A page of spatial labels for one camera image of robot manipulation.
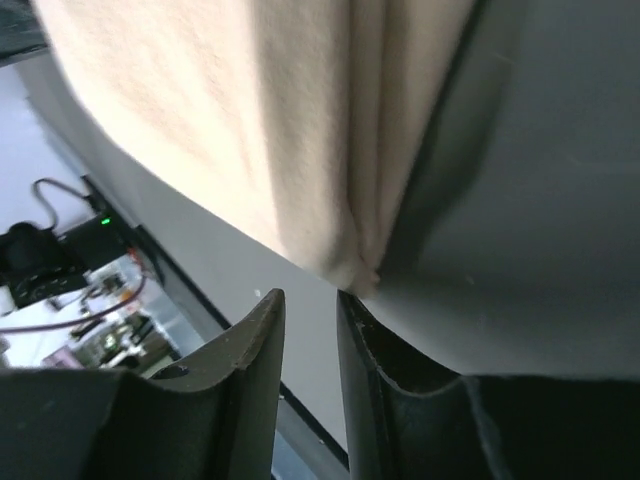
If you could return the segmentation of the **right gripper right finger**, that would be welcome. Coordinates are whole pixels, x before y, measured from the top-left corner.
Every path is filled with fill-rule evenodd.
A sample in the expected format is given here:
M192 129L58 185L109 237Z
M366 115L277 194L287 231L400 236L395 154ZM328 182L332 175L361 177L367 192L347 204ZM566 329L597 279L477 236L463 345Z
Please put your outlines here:
M635 479L633 379L462 375L337 296L354 479Z

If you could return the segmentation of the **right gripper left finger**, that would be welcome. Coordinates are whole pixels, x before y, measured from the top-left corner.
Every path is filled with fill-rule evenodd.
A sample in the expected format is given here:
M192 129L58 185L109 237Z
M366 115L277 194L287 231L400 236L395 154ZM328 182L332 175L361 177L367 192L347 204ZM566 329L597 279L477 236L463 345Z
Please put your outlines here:
M5 479L267 479L285 296L145 379L129 370L1 374Z

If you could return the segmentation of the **beige t shirt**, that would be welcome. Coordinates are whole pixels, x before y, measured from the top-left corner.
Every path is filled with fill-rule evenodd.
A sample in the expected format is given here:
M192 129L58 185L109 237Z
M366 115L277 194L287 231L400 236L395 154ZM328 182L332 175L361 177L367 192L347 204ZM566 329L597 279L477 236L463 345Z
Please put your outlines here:
M77 101L157 178L361 296L469 1L38 1Z

